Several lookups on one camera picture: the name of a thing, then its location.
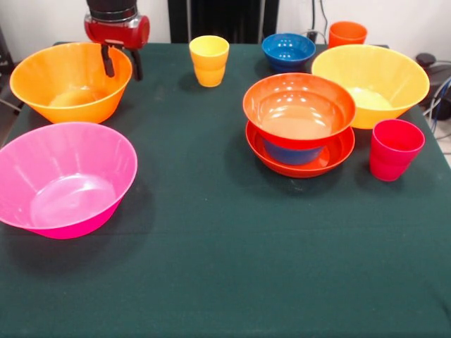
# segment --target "red bowl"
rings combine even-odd
[[[325,145],[351,125],[356,111],[340,85],[304,73],[258,81],[247,90],[242,106],[265,139],[296,150]]]
[[[309,178],[327,173],[343,163],[350,156],[355,145],[354,131],[349,127],[330,140],[314,161],[303,165],[286,165],[273,160],[268,155],[263,137],[251,123],[246,125],[246,139],[252,151],[268,168],[293,178]]]

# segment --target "plastic bowl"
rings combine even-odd
[[[292,150],[286,149],[281,146],[276,146],[267,140],[263,140],[265,145],[265,150],[268,152],[269,156],[274,160],[288,165],[301,165],[308,162],[314,161],[321,151],[323,146],[319,148],[307,149],[307,150]]]
[[[13,93],[52,123],[100,123],[117,108],[132,76],[129,58],[109,49],[114,77],[105,74],[100,44],[60,44],[29,56],[11,75]]]
[[[246,139],[252,151],[271,170],[293,178],[310,178],[323,175],[338,167],[351,155],[355,145],[354,132],[347,128],[324,146],[318,158],[304,165],[285,165],[274,161],[266,152],[258,129],[251,123],[246,126]]]
[[[59,123],[0,150],[0,221],[69,239],[101,227],[137,172],[132,144],[94,123]]]
[[[352,126],[360,129],[398,118],[429,91],[423,68],[397,51],[378,46],[350,44],[328,49],[316,57],[311,72],[351,93],[357,105]]]
[[[243,99],[247,119],[276,146],[324,146],[354,119],[351,95],[338,84],[304,74],[278,74],[252,85]]]
[[[292,33],[270,35],[265,38],[261,48],[271,67],[279,73],[301,71],[316,51],[315,44],[310,39]]]

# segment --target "red plate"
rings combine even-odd
[[[246,139],[252,151],[268,168],[293,178],[309,178],[327,173],[343,163],[352,153],[355,145],[354,131],[349,127],[330,140],[315,161],[303,165],[286,165],[273,160],[266,153],[263,137],[250,122],[246,125]]]

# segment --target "yellow bowl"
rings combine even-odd
[[[316,57],[311,73],[338,83],[352,95],[357,112],[351,126],[360,129],[398,118],[429,91],[423,68],[397,51],[378,46],[328,49]]]

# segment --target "bowl rim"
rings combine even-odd
[[[212,55],[204,55],[204,54],[200,54],[197,51],[195,51],[194,48],[192,47],[193,42],[195,42],[196,40],[199,41],[199,40],[206,39],[206,38],[208,38],[208,39],[213,38],[216,40],[221,40],[222,42],[226,43],[227,48],[224,51],[220,51],[219,53],[212,54]],[[223,37],[220,37],[219,35],[200,35],[198,37],[195,37],[194,39],[192,39],[190,41],[190,43],[188,43],[188,49],[190,50],[191,53],[194,53],[198,56],[201,56],[204,58],[215,58],[215,57],[222,56],[222,55],[228,53],[230,50],[230,44],[226,39],[224,39]]]
[[[267,161],[271,165],[274,165],[277,168],[284,168],[284,169],[291,170],[291,171],[294,171],[294,172],[299,172],[299,173],[300,172],[302,172],[302,173],[316,173],[316,172],[322,171],[322,170],[334,169],[335,167],[339,166],[341,163],[345,162],[351,156],[352,152],[354,151],[354,147],[355,147],[355,133],[354,133],[354,130],[352,129],[352,127],[349,126],[348,128],[346,128],[346,130],[341,135],[338,135],[337,138],[334,138],[334,139],[330,140],[330,142],[336,142],[336,141],[340,141],[341,142],[342,138],[344,136],[346,136],[345,133],[349,133],[351,135],[351,137],[352,137],[352,145],[350,147],[350,150],[342,158],[340,158],[337,162],[334,162],[334,164],[330,164],[330,165],[327,165],[326,167],[322,167],[322,168],[313,168],[313,169],[296,168],[298,165],[288,165],[288,164],[284,164],[284,163],[281,163],[281,162],[276,162],[272,158],[269,158],[269,157],[266,157],[265,155],[263,155],[260,151],[257,151],[257,148],[255,147],[255,142],[251,142],[249,140],[249,134],[251,132],[254,132],[256,137],[261,137],[263,139],[263,136],[261,136],[259,134],[258,129],[256,129],[255,126],[252,123],[250,123],[250,121],[247,121],[246,129],[245,129],[246,140],[247,140],[247,143],[249,144],[249,146],[251,147],[252,151],[259,158],[264,158],[265,161]]]
[[[295,58],[295,59],[291,59],[291,60],[287,60],[286,58],[279,58],[278,56],[274,56],[274,55],[270,55],[266,50],[265,50],[265,43],[267,43],[268,39],[270,38],[274,38],[275,36],[278,35],[288,35],[291,37],[300,37],[301,39],[308,41],[307,44],[309,44],[310,46],[313,46],[313,51],[306,57],[304,58]],[[300,61],[305,61],[308,60],[309,58],[311,58],[313,55],[315,55],[316,53],[316,45],[307,37],[305,37],[304,35],[301,34],[295,34],[295,33],[275,33],[275,34],[271,34],[269,36],[267,36],[263,42],[261,43],[261,49],[263,50],[263,52],[267,55],[270,56],[271,58],[274,58],[276,60],[279,61],[284,61],[284,62],[288,62],[288,63],[294,63],[294,62],[300,62]]]
[[[403,53],[400,53],[399,51],[395,51],[393,49],[389,49],[389,48],[385,48],[385,47],[381,47],[381,46],[374,46],[374,45],[371,45],[371,44],[345,44],[345,45],[342,45],[342,46],[333,47],[331,49],[326,49],[324,52],[319,54],[313,60],[313,63],[311,64],[311,73],[312,73],[312,75],[314,75],[316,62],[318,61],[318,59],[321,60],[321,58],[324,57],[322,55],[324,55],[324,54],[328,55],[329,51],[332,51],[331,53],[333,53],[333,50],[339,51],[341,49],[361,49],[361,50],[378,49],[378,50],[384,50],[384,53],[388,52],[388,53],[392,53],[392,54],[398,55],[399,57],[403,58],[404,60],[407,60],[407,62],[413,64],[414,67],[422,74],[423,79],[426,80],[426,82],[425,82],[426,86],[424,88],[424,93],[421,96],[419,96],[419,99],[415,100],[412,104],[406,104],[406,105],[403,105],[403,106],[396,106],[396,107],[392,107],[392,108],[373,109],[373,108],[367,108],[367,107],[358,106],[357,103],[356,103],[355,104],[356,108],[365,109],[367,111],[371,111],[372,113],[377,113],[377,112],[380,112],[380,111],[401,111],[401,110],[406,111],[407,109],[410,109],[411,107],[415,106],[420,101],[422,101],[426,97],[426,95],[429,93],[429,89],[430,89],[429,87],[431,86],[431,83],[429,81],[429,77],[426,74],[426,71],[418,63],[416,63],[410,57],[404,55]]]
[[[286,77],[286,76],[315,77],[315,78],[320,79],[321,81],[328,82],[330,85],[333,85],[334,87],[341,88],[341,90],[345,93],[345,95],[347,95],[348,98],[351,100],[353,108],[354,108],[353,109],[353,115],[352,115],[352,118],[350,119],[350,122],[347,125],[345,125],[344,127],[342,127],[339,130],[337,130],[336,132],[331,133],[330,135],[328,135],[326,137],[320,137],[320,138],[316,138],[316,139],[291,139],[289,137],[284,137],[284,136],[272,134],[271,132],[259,127],[256,123],[251,121],[251,119],[249,118],[249,116],[247,114],[246,108],[245,108],[245,101],[246,101],[246,98],[247,98],[250,90],[252,88],[254,88],[255,86],[259,85],[261,82],[268,81],[268,79],[273,79],[273,78],[276,78],[276,77]],[[266,132],[266,133],[268,133],[268,134],[270,134],[270,135],[272,135],[272,136],[274,136],[276,138],[288,140],[289,142],[306,142],[306,143],[307,142],[313,142],[314,143],[314,142],[317,142],[318,140],[321,140],[321,139],[330,139],[330,138],[333,138],[333,137],[339,135],[341,132],[344,132],[348,127],[350,127],[352,125],[352,123],[354,122],[355,117],[357,115],[357,105],[355,104],[354,98],[352,97],[352,95],[344,87],[341,86],[341,84],[338,84],[338,83],[336,83],[334,81],[330,81],[330,80],[328,80],[328,79],[326,79],[324,77],[321,77],[321,76],[318,76],[318,75],[309,74],[309,73],[281,73],[281,74],[275,74],[275,75],[272,75],[272,76],[265,77],[265,78],[255,82],[251,87],[248,88],[248,90],[246,91],[245,95],[242,98],[242,109],[245,112],[245,116],[248,119],[248,121],[250,121],[257,129],[263,130],[264,132]]]
[[[360,37],[342,37],[342,36],[334,33],[334,31],[332,30],[332,27],[337,27],[338,25],[342,25],[343,23],[351,23],[353,25],[360,26],[360,28],[364,29],[365,34],[363,34]],[[361,40],[362,37],[365,37],[368,35],[368,29],[365,26],[363,26],[361,23],[356,23],[355,21],[344,20],[344,21],[337,21],[337,22],[333,23],[332,25],[330,25],[329,34],[332,34],[334,37],[339,37],[341,39],[346,39],[346,40],[350,40],[350,41],[358,41],[358,40]]]
[[[46,106],[44,104],[36,104],[35,102],[31,102],[30,100],[25,100],[23,98],[23,96],[19,95],[19,93],[17,93],[15,86],[13,85],[14,82],[14,78],[15,78],[15,73],[18,72],[18,70],[23,66],[24,62],[30,60],[31,58],[33,58],[36,55],[42,54],[47,52],[50,49],[62,49],[65,48],[67,46],[80,46],[80,45],[85,45],[85,44],[89,44],[89,45],[99,45],[95,42],[67,42],[67,43],[63,43],[63,44],[58,44],[56,46],[50,46],[47,47],[45,49],[41,49],[40,51],[37,51],[36,53],[33,53],[31,55],[29,55],[28,57],[26,57],[25,59],[23,59],[13,70],[13,72],[11,73],[11,77],[9,79],[9,84],[10,84],[10,88],[11,91],[13,92],[13,94],[20,99],[21,101],[25,102],[28,106],[33,106],[33,107],[38,107],[38,108],[43,108],[43,109],[51,109],[51,110],[55,110],[55,111],[65,111],[65,110],[70,110],[70,109],[74,109],[74,108],[82,108],[82,107],[88,107],[88,106],[93,106],[95,104],[98,104],[99,102],[103,102],[106,101],[108,99],[110,99],[111,97],[117,95],[117,93],[123,91],[125,89],[125,87],[127,86],[127,84],[129,83],[130,79],[132,78],[132,74],[133,74],[133,66],[132,66],[132,62],[130,61],[130,59],[128,58],[128,56],[121,51],[120,49],[115,48],[116,51],[118,51],[119,53],[123,54],[125,59],[126,59],[126,63],[128,64],[128,66],[131,68],[131,72],[130,75],[128,76],[127,80],[124,82],[123,85],[121,85],[117,90],[115,90],[113,93],[101,98],[100,100],[96,100],[93,102],[89,102],[87,104],[78,104],[77,106],[64,106],[64,107],[53,107],[53,106]]]
[[[98,215],[101,215],[105,211],[109,210],[112,206],[114,206],[116,203],[121,201],[121,199],[125,196],[125,194],[128,192],[128,190],[131,188],[133,182],[135,181],[137,170],[138,170],[138,158],[137,158],[136,150],[135,150],[132,142],[130,142],[127,137],[122,135],[117,130],[114,130],[113,128],[107,127],[105,125],[100,125],[100,124],[92,123],[92,122],[62,122],[62,123],[54,123],[54,124],[50,124],[50,125],[45,125],[44,127],[39,127],[37,129],[31,130],[29,132],[26,132],[25,134],[22,134],[19,137],[16,137],[15,139],[13,139],[11,142],[9,142],[3,148],[0,149],[0,154],[2,152],[4,152],[5,149],[8,149],[9,147],[11,147],[12,144],[21,142],[21,140],[29,137],[31,134],[40,133],[40,132],[43,132],[43,130],[47,130],[47,129],[51,129],[51,128],[66,128],[66,127],[68,127],[70,125],[89,125],[89,127],[92,127],[94,129],[108,130],[108,132],[118,135],[119,139],[124,141],[125,144],[127,144],[129,149],[131,150],[130,153],[132,154],[134,170],[133,170],[133,174],[132,174],[132,176],[130,178],[130,182],[126,185],[126,187],[123,190],[123,192],[118,194],[116,196],[116,198],[107,207],[103,208],[101,211],[96,213],[96,215],[92,215],[92,216],[80,219],[80,220],[78,220],[77,222],[74,222],[74,223],[68,223],[68,224],[57,225],[57,226],[50,226],[50,227],[39,227],[39,228],[36,228],[36,227],[33,227],[33,226],[24,226],[24,225],[19,225],[18,223],[15,223],[15,222],[6,221],[0,215],[0,221],[1,222],[6,223],[8,225],[11,225],[13,227],[19,227],[20,229],[25,229],[25,230],[55,230],[55,229],[61,229],[61,228],[64,228],[64,227],[76,226],[76,225],[78,225],[80,223],[83,223],[83,222],[85,222],[87,220],[90,220],[90,219],[92,219],[94,217],[97,217]]]
[[[384,144],[378,137],[377,133],[378,131],[376,130],[377,127],[386,124],[386,123],[398,123],[401,125],[408,125],[410,128],[414,129],[416,132],[418,132],[421,135],[421,144],[414,149],[411,150],[401,150],[401,149],[395,149],[395,148],[391,148],[388,145]],[[381,120],[379,122],[377,122],[374,127],[373,127],[373,131],[372,131],[372,137],[374,137],[374,139],[384,148],[390,151],[396,151],[397,153],[400,154],[411,154],[417,151],[420,151],[423,147],[424,144],[426,143],[426,137],[424,136],[423,131],[417,126],[415,125],[413,122],[410,121],[406,121],[406,120],[401,120],[399,118],[388,118],[386,120]]]

